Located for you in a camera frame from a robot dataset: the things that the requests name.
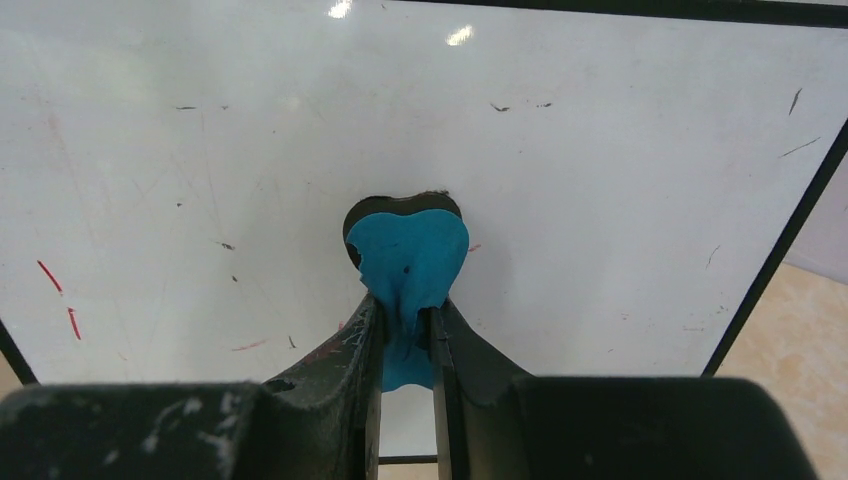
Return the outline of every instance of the red marker streak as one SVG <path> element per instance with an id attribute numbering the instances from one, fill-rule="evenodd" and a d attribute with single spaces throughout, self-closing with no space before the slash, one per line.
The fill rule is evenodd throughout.
<path id="1" fill-rule="evenodd" d="M 79 327 L 77 327 L 77 317 L 74 315 L 74 309 L 71 307 L 68 307 L 68 316 L 71 317 L 71 327 L 74 328 L 74 335 L 77 336 L 77 340 L 82 340 L 79 334 Z"/>
<path id="2" fill-rule="evenodd" d="M 324 345 L 321 345 L 320 347 L 313 350 L 312 353 L 310 353 L 309 355 L 303 357 L 301 362 L 304 365 L 308 365 L 308 364 L 314 362 L 315 360 L 321 360 L 322 358 L 327 358 L 327 357 L 330 356 L 331 353 L 333 353 L 333 351 L 335 351 L 337 348 L 341 347 L 342 344 L 343 344 L 343 342 L 340 338 L 337 338 L 337 339 L 333 340 L 332 342 L 325 343 Z"/>
<path id="3" fill-rule="evenodd" d="M 62 294 L 62 286 L 59 285 L 59 282 L 56 281 L 56 277 L 54 277 L 53 274 L 50 273 L 50 270 L 47 270 L 47 267 L 44 265 L 44 262 L 42 262 L 41 260 L 38 261 L 38 266 L 41 267 L 42 270 L 44 270 L 44 273 L 47 274 L 47 277 L 50 279 L 51 282 L 53 282 L 53 285 L 56 286 L 56 290 L 59 290 L 59 295 L 61 295 Z"/>
<path id="4" fill-rule="evenodd" d="M 231 348 L 230 351 L 231 352 L 240 352 L 242 350 L 247 350 L 248 348 L 258 347 L 259 345 L 262 345 L 263 343 L 265 343 L 267 341 L 268 341 L 268 339 L 266 338 L 265 340 L 259 340 L 258 342 L 253 342 L 250 345 L 245 345 L 245 346 L 239 347 L 239 348 Z"/>

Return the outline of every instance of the white board surface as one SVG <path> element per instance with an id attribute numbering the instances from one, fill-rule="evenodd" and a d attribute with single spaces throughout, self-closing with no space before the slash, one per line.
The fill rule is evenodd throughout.
<path id="1" fill-rule="evenodd" d="M 426 189 L 479 245 L 452 297 L 522 367 L 699 374 L 848 114 L 833 29 L 370 0 L 2 10 L 0 318 L 46 383 L 278 373 L 365 293 L 347 210 Z M 429 395 L 384 395 L 382 455 L 435 452 Z"/>

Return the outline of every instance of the black plastic mount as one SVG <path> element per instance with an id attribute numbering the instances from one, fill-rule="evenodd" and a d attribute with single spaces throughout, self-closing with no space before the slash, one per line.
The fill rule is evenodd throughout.
<path id="1" fill-rule="evenodd" d="M 813 479 L 762 389 L 715 378 L 534 377 L 452 302 L 421 312 L 441 479 Z M 28 387 L 0 404 L 0 478 L 376 479 L 385 317 L 262 385 Z"/>

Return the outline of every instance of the white paint speck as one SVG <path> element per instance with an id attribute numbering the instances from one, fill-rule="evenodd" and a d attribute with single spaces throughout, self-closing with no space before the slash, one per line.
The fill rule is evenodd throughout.
<path id="1" fill-rule="evenodd" d="M 26 408 L 44 408 L 53 405 L 55 403 L 53 394 L 49 392 L 49 390 L 47 392 L 39 391 L 38 394 L 36 394 L 36 392 L 29 392 L 29 395 L 9 395 L 6 397 L 6 399 L 3 400 L 3 411 L 0 413 L 0 426 L 8 425 L 16 421 L 18 419 L 18 414 Z"/>
<path id="2" fill-rule="evenodd" d="M 203 402 L 197 397 L 191 397 L 186 400 L 186 405 L 183 407 L 183 415 L 199 412 L 203 408 Z"/>
<path id="3" fill-rule="evenodd" d="M 149 437 L 145 438 L 143 442 L 141 442 L 141 448 L 147 453 L 153 453 L 156 451 L 156 444 L 159 443 L 159 435 L 157 432 L 153 432 Z"/>
<path id="4" fill-rule="evenodd" d="M 238 398 L 230 392 L 224 392 L 221 397 L 221 413 L 224 415 L 233 411 L 233 404 L 238 402 Z"/>
<path id="5" fill-rule="evenodd" d="M 222 476 L 228 477 L 233 470 L 233 442 L 227 437 L 216 437 L 206 432 L 197 432 L 197 438 L 215 447 L 218 471 Z"/>
<path id="6" fill-rule="evenodd" d="M 186 400 L 180 400 L 163 408 L 162 411 L 159 412 L 159 416 L 156 417 L 156 421 L 154 422 L 156 429 L 158 429 L 159 426 L 162 425 L 162 420 L 165 420 L 165 417 L 170 415 L 174 410 L 180 408 L 180 405 L 184 405 L 185 403 L 188 402 Z"/>
<path id="7" fill-rule="evenodd" d="M 117 450 L 112 450 L 108 455 L 106 455 L 106 458 L 103 459 L 103 465 L 111 465 L 115 463 L 115 460 L 118 459 L 118 455 L 120 454 Z"/>
<path id="8" fill-rule="evenodd" d="M 228 428 L 232 428 L 233 425 L 236 424 L 236 421 L 238 421 L 238 415 L 230 415 L 229 417 L 225 418 L 223 422 L 219 423 L 215 429 L 226 430 Z"/>

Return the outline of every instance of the tiled floor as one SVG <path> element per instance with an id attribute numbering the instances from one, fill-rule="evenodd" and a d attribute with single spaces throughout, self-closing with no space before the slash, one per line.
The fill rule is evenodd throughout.
<path id="1" fill-rule="evenodd" d="M 821 478 L 848 478 L 848 286 L 781 266 L 719 374 L 763 385 Z M 0 396 L 19 385 L 0 361 Z M 428 480 L 437 472 L 435 465 L 388 465 L 380 478 Z"/>

